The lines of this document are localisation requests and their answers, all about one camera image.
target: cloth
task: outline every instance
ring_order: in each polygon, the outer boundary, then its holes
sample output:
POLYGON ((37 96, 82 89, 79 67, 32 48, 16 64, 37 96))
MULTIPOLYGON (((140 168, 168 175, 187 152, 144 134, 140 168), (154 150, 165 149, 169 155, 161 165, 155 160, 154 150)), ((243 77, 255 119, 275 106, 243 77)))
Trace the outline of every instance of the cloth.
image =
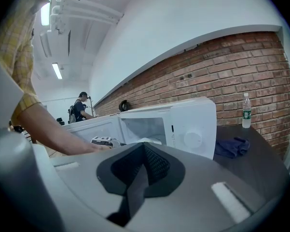
POLYGON ((17 0, 0 25, 0 64, 23 90, 12 124, 19 125, 18 115, 40 102, 31 83, 33 71, 33 24, 36 12, 49 0, 17 0))
POLYGON ((214 153, 228 158, 236 158, 246 154, 250 142, 246 139, 235 137, 230 140, 217 140, 214 153))
POLYGON ((81 115, 81 111, 84 111, 83 108, 83 103, 80 99, 77 99, 76 102, 74 103, 74 115, 76 118, 76 122, 80 122, 83 120, 83 116, 81 115))

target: blue cloth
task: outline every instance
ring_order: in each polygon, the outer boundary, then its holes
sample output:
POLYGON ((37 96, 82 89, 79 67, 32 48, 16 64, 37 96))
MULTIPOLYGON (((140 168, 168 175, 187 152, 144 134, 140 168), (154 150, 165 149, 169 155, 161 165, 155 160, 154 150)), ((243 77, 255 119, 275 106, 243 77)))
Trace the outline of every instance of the blue cloth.
POLYGON ((246 154, 249 148, 248 140, 235 137, 230 140, 217 140, 214 153, 228 158, 236 158, 246 154))

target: white strip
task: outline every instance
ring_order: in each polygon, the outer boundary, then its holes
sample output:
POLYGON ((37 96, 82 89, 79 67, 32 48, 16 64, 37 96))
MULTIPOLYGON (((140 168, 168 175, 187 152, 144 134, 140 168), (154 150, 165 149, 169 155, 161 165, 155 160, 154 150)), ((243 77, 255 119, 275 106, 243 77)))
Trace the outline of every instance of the white strip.
POLYGON ((88 1, 88 0, 68 0, 68 1, 74 2, 74 3, 78 3, 80 5, 86 4, 86 5, 89 5, 89 6, 93 6, 93 7, 99 8, 101 10, 107 11, 107 12, 109 12, 111 14, 114 14, 114 15, 116 15, 118 17, 124 16, 123 13, 121 13, 119 11, 116 11, 116 10, 110 8, 110 7, 105 6, 105 5, 99 4, 97 2, 92 2, 92 1, 88 1))
POLYGON ((57 171, 64 171, 64 170, 67 170, 67 169, 72 169, 72 168, 77 168, 77 167, 79 167, 79 163, 78 162, 71 162, 71 163, 67 163, 67 164, 64 164, 64 165, 55 166, 55 169, 57 171))
POLYGON ((98 18, 95 18, 95 17, 89 17, 89 16, 83 16, 83 15, 75 15, 75 14, 62 14, 63 16, 66 16, 66 17, 71 17, 71 18, 79 18, 79 19, 86 19, 86 20, 91 20, 91 21, 99 21, 99 22, 104 22, 104 23, 107 23, 107 24, 111 24, 111 25, 116 25, 116 23, 114 22, 111 22, 111 21, 107 21, 107 20, 104 20, 104 19, 98 19, 98 18))
POLYGON ((62 79, 62 76, 61 76, 61 73, 60 73, 60 70, 59 70, 59 67, 58 67, 58 64, 57 63, 53 63, 53 69, 57 75, 57 78, 58 79, 62 79))
POLYGON ((240 223, 251 215, 223 182, 212 185, 211 189, 235 223, 240 223))
POLYGON ((118 22, 118 19, 114 19, 113 17, 110 17, 108 15, 105 15, 105 14, 102 14, 102 13, 99 13, 99 12, 95 12, 95 11, 91 11, 91 10, 87 10, 87 9, 82 9, 82 8, 76 8, 76 7, 72 7, 72 6, 64 6, 63 7, 63 11, 77 11, 77 12, 82 12, 82 13, 87 13, 87 14, 90 14, 90 15, 96 15, 96 16, 99 16, 101 18, 104 18, 106 20, 109 20, 109 21, 112 21, 112 22, 115 22, 117 23, 118 22))
POLYGON ((42 26, 49 25, 50 1, 41 7, 41 24, 42 26))

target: headphones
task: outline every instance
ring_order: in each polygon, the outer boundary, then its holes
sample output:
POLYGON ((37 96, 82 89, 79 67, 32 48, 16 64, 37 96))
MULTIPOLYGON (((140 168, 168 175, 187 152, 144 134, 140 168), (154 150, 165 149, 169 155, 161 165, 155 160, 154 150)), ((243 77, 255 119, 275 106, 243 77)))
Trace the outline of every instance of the headphones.
POLYGON ((129 110, 129 107, 130 107, 130 104, 127 102, 127 100, 124 100, 119 104, 120 112, 124 112, 124 111, 129 110))

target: person's arm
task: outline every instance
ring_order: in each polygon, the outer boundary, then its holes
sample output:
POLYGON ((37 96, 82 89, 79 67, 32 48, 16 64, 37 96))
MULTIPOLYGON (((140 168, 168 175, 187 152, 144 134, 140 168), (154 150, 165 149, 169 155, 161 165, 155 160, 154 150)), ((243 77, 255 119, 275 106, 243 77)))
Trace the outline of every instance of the person's arm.
POLYGON ((92 115, 86 113, 84 110, 81 111, 81 115, 82 115, 83 117, 85 117, 86 119, 95 118, 95 117, 93 117, 92 115))
POLYGON ((21 124, 26 131, 45 146, 66 155, 76 155, 109 149, 105 145, 86 143, 72 135, 41 106, 31 83, 33 70, 31 35, 19 52, 12 78, 24 95, 12 116, 12 122, 21 124))
POLYGON ((86 143, 67 132, 40 103, 34 104, 21 112, 18 120, 37 141, 66 155, 77 155, 109 149, 105 145, 86 143))

